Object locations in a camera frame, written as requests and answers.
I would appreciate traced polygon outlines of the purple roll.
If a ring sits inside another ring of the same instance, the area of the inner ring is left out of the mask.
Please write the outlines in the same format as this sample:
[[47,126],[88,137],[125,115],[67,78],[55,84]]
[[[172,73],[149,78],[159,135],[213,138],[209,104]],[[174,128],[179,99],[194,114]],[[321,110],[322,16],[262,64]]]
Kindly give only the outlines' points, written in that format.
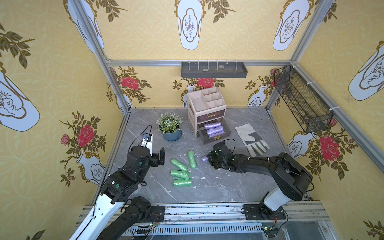
[[209,123],[209,124],[205,124],[204,125],[204,128],[206,130],[208,129],[212,129],[212,128],[217,128],[217,127],[220,127],[222,124],[220,122],[215,122],[215,123]]
[[220,126],[220,127],[217,127],[217,128],[212,128],[212,129],[208,129],[207,130],[207,134],[213,134],[213,133],[216,133],[216,132],[220,132],[220,131],[223,131],[224,128],[223,126]]
[[205,163],[205,162],[209,161],[209,158],[207,156],[202,156],[201,160],[202,160],[203,163]]
[[216,137],[222,136],[224,134],[225,134],[225,131],[216,132],[213,134],[209,134],[209,138],[216,138]]

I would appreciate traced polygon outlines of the purple roll top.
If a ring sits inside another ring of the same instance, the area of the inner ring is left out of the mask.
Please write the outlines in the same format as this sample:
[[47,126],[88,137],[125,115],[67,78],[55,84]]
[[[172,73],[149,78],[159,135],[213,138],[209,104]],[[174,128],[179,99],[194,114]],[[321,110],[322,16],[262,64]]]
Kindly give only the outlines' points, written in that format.
[[224,134],[225,134],[225,131],[216,132],[213,134],[209,134],[209,138],[216,138],[216,137],[222,136]]

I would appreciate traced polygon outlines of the purple roll bottom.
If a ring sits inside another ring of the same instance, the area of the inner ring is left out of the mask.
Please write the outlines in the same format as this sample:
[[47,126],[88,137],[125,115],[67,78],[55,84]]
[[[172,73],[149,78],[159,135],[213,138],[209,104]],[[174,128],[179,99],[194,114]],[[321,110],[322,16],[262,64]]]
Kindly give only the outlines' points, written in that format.
[[213,134],[213,133],[216,133],[216,132],[220,132],[220,131],[223,131],[224,128],[223,126],[220,126],[220,127],[217,127],[217,128],[212,128],[212,129],[208,129],[207,130],[207,134]]

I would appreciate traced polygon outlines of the transparent drawer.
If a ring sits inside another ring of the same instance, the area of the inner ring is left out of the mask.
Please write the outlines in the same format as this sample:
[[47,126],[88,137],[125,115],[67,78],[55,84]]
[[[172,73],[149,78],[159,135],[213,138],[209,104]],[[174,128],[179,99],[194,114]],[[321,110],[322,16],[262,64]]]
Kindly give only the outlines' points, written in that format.
[[225,139],[232,133],[226,121],[223,118],[212,120],[206,123],[198,124],[198,135],[203,145]]
[[212,112],[212,113],[208,113],[208,114],[204,114],[204,115],[198,116],[197,117],[197,122],[201,123],[201,122],[204,122],[204,121],[210,121],[210,120],[213,120],[213,119],[216,119],[216,118],[221,118],[221,117],[223,117],[225,115],[225,111],[226,110],[220,110],[220,111],[216,111],[216,112]]

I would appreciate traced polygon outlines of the transparent top drawer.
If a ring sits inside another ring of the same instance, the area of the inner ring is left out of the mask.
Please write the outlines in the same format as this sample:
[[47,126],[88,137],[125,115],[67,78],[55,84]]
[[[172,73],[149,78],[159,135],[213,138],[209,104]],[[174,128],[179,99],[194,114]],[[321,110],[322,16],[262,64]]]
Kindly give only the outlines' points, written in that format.
[[225,111],[226,110],[220,110],[220,111],[216,111],[216,112],[212,112],[212,113],[208,113],[208,114],[204,114],[204,115],[198,116],[197,117],[197,122],[201,123],[201,122],[204,122],[204,121],[210,121],[210,120],[213,120],[213,119],[216,119],[216,118],[221,118],[221,117],[223,117],[225,115]]

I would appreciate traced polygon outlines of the beige drawer organizer cabinet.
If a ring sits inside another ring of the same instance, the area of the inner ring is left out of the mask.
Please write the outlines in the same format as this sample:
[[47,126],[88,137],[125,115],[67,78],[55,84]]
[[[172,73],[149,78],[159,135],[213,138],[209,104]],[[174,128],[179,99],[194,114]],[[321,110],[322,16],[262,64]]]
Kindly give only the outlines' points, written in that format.
[[186,98],[187,98],[186,108],[188,109],[188,119],[189,119],[190,127],[196,138],[200,138],[198,135],[197,125],[209,122],[209,121],[204,121],[204,122],[198,123],[197,122],[198,116],[220,111],[220,110],[227,111],[227,105],[224,101],[222,94],[220,93],[217,87],[212,87],[212,88],[207,88],[207,89],[202,89],[199,91],[187,93]]

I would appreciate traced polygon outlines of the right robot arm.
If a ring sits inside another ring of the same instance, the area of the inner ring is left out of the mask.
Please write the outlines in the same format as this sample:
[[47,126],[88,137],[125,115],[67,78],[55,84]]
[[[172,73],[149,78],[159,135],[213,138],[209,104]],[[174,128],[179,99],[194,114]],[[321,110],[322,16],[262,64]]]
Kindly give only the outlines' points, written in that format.
[[260,210],[275,212],[289,201],[301,201],[309,186],[313,185],[312,174],[287,153],[274,157],[250,157],[234,154],[222,141],[213,146],[206,158],[216,170],[272,177],[277,188],[264,196]]

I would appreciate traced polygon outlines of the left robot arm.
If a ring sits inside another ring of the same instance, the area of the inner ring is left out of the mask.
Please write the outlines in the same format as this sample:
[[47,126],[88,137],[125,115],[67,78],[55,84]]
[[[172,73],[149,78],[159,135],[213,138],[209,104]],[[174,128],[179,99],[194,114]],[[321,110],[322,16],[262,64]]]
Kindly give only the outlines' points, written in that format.
[[151,203],[142,196],[129,199],[151,167],[165,163],[166,151],[132,147],[123,167],[107,177],[95,205],[71,236],[72,240],[117,240],[134,224],[146,220]]

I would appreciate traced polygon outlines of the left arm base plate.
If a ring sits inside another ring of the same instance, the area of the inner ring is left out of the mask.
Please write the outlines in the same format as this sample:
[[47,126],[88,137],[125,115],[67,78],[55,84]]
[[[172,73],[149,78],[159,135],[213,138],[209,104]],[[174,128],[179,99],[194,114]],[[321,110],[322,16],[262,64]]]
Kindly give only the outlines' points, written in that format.
[[164,206],[151,206],[149,209],[142,210],[137,206],[129,205],[123,207],[122,210],[123,212],[119,216],[122,223],[161,223],[164,221]]

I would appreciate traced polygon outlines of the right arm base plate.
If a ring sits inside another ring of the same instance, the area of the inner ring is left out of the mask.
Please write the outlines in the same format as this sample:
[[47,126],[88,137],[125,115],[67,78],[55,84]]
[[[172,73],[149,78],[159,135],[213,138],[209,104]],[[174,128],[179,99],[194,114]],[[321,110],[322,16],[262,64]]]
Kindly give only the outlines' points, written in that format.
[[264,203],[261,204],[245,204],[243,205],[243,214],[246,220],[286,220],[286,214],[283,207],[276,211],[270,210]]

